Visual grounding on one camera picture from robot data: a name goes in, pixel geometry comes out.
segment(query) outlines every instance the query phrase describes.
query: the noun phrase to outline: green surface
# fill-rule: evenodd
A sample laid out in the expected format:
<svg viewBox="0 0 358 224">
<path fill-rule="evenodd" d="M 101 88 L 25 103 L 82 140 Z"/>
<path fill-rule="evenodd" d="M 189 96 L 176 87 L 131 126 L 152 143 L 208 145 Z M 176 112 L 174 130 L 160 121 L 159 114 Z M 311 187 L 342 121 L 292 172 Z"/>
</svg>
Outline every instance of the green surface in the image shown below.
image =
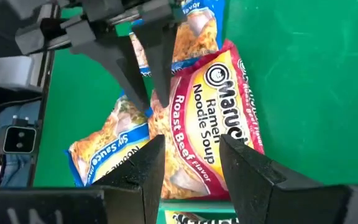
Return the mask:
<svg viewBox="0 0 358 224">
<path fill-rule="evenodd" d="M 230 0 L 226 9 L 267 155 L 327 184 L 358 183 L 358 0 Z M 56 53 L 35 186 L 73 185 L 63 151 L 101 128 L 119 91 L 96 62 Z"/>
</svg>

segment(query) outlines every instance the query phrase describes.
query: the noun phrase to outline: maruchan logo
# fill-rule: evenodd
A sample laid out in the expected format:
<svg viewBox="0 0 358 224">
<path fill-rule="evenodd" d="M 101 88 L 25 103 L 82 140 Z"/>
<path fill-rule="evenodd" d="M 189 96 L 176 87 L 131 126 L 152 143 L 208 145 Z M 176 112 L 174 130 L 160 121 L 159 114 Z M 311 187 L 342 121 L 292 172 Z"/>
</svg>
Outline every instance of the maruchan logo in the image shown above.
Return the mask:
<svg viewBox="0 0 358 224">
<path fill-rule="evenodd" d="M 247 74 L 246 67 L 242 63 L 241 59 L 237 62 L 237 66 L 241 69 L 243 75 Z"/>
<path fill-rule="evenodd" d="M 206 71 L 204 79 L 212 88 L 219 88 L 230 78 L 230 70 L 223 63 L 214 63 Z"/>
<path fill-rule="evenodd" d="M 214 63 L 204 75 L 206 84 L 217 90 L 218 105 L 223 117 L 225 133 L 241 142 L 248 142 L 246 129 L 241 118 L 241 111 L 237 106 L 237 83 L 230 79 L 231 73 L 223 63 Z"/>
</svg>

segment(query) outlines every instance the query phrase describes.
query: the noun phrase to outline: blue package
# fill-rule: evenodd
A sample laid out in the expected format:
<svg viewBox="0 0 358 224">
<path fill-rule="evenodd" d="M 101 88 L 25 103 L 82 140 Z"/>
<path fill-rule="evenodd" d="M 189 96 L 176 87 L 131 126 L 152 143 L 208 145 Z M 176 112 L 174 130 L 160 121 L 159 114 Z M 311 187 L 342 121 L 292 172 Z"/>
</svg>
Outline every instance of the blue package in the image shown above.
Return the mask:
<svg viewBox="0 0 358 224">
<path fill-rule="evenodd" d="M 74 142 L 68 164 L 77 187 L 89 186 L 150 141 L 147 116 L 122 95 L 100 131 Z"/>
<path fill-rule="evenodd" d="M 183 13 L 187 21 L 178 28 L 173 51 L 172 74 L 193 65 L 199 57 L 218 51 L 223 45 L 223 12 L 225 0 L 185 0 Z M 134 21 L 139 26 L 142 20 Z M 134 33 L 132 44 L 144 77 L 151 76 L 144 49 Z"/>
</svg>

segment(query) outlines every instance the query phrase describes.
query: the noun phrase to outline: plastic wrapper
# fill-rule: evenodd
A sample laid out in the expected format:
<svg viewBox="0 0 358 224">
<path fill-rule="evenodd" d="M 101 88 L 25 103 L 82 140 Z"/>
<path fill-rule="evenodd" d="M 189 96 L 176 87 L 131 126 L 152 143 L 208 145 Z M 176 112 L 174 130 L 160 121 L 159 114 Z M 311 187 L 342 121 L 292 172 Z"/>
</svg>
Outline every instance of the plastic wrapper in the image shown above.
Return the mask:
<svg viewBox="0 0 358 224">
<path fill-rule="evenodd" d="M 171 211 L 165 211 L 165 221 L 167 224 L 239 224 L 238 218 L 208 220 L 190 212 Z"/>
<path fill-rule="evenodd" d="M 87 186 L 114 170 L 149 141 L 147 117 L 126 95 L 120 97 L 100 131 L 74 142 L 70 169 L 77 186 Z"/>
<path fill-rule="evenodd" d="M 198 57 L 214 53 L 222 47 L 224 0 L 186 0 L 181 5 L 187 21 L 178 28 L 173 50 L 173 73 L 193 65 Z M 134 33 L 130 37 L 140 72 L 149 77 L 150 70 L 142 44 Z"/>
<path fill-rule="evenodd" d="M 150 137 L 165 135 L 162 198 L 228 200 L 219 138 L 229 134 L 264 153 L 248 77 L 235 45 L 201 57 L 171 81 L 170 104 L 151 98 Z"/>
</svg>

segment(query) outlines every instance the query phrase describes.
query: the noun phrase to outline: jeans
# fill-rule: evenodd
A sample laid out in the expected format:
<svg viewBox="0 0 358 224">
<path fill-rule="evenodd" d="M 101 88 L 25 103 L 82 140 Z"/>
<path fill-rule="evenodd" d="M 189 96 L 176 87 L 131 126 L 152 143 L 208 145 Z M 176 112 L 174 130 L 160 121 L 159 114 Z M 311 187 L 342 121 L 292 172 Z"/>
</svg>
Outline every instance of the jeans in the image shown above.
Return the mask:
<svg viewBox="0 0 358 224">
<path fill-rule="evenodd" d="M 21 106 L 12 106 L 0 112 L 1 128 L 12 124 L 12 117 L 29 118 L 29 124 L 38 120 L 40 101 Z M 26 187 L 31 168 L 31 156 L 25 154 L 6 154 L 6 167 L 0 187 Z"/>
</svg>

